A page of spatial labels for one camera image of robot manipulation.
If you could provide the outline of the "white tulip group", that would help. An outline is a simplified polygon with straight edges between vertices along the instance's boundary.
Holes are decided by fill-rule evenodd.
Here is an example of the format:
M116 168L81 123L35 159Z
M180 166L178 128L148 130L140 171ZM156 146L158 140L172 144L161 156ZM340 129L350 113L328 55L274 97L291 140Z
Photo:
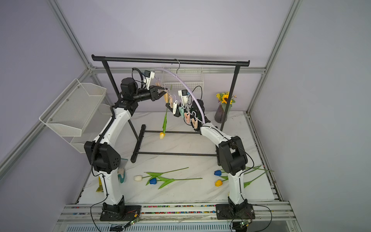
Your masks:
M148 182L151 183L152 179L160 180L159 177L161 177L163 174L176 172L176 171L181 171L181 170L184 170L184 169L187 169L187 167L182 168L182 169L177 169L177 170L171 170L171 171L168 171L168 172L161 172L161 173L159 173L159 172L146 172L146 174L147 174L146 176L137 175L137 176L134 177L134 180L139 182L139 181L142 181L145 178L149 178Z

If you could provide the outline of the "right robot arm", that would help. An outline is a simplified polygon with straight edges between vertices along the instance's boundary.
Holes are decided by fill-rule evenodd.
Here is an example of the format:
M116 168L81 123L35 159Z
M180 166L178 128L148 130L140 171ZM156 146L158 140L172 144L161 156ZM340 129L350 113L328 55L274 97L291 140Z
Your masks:
M248 201L244 194L243 175L248 161L252 158L245 152L242 140L238 136L231 137L225 134L206 117L204 122L197 120L198 116L205 115L203 101L200 99L192 102L189 114L190 119L197 122L197 125L192 126L193 129L217 146L218 165L228 174L230 206L235 209L246 208Z

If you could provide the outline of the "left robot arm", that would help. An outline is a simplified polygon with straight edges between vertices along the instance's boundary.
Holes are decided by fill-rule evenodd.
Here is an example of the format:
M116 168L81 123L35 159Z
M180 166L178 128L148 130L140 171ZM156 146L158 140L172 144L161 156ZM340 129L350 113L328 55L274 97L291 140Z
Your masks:
M133 78L124 78L121 82L118 101L110 107L109 121L93 141L85 143L84 149L92 174L101 176L105 194L102 202L104 206L116 207L124 204L118 180L121 156L115 150L118 136L133 116L138 102L156 101L165 95L166 90L164 87L148 84L139 86Z

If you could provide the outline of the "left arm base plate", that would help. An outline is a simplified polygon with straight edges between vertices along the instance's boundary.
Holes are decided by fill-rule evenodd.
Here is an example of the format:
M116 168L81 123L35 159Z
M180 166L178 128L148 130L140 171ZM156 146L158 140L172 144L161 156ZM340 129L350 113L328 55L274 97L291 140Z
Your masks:
M100 221L133 221L139 217L141 206L114 206L103 204Z

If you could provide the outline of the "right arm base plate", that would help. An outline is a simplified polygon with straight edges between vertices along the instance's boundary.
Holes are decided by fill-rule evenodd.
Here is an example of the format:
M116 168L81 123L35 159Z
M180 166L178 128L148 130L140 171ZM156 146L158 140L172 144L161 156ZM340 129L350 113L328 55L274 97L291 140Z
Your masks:
M255 212L251 204L245 204L237 208L229 204L217 204L216 217L222 219L255 219Z

